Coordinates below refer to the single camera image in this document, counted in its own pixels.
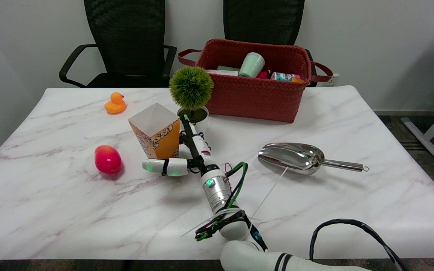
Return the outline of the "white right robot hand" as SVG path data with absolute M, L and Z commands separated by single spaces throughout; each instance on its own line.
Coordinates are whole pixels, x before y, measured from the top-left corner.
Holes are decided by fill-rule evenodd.
M 211 149 L 205 142 L 203 133 L 197 133 L 188 115 L 180 117 L 184 131 L 179 135 L 179 144 L 185 145 L 192 158 L 148 158 L 142 162 L 142 168 L 162 176 L 180 177 L 189 172 L 201 172 L 206 166 L 216 164 Z

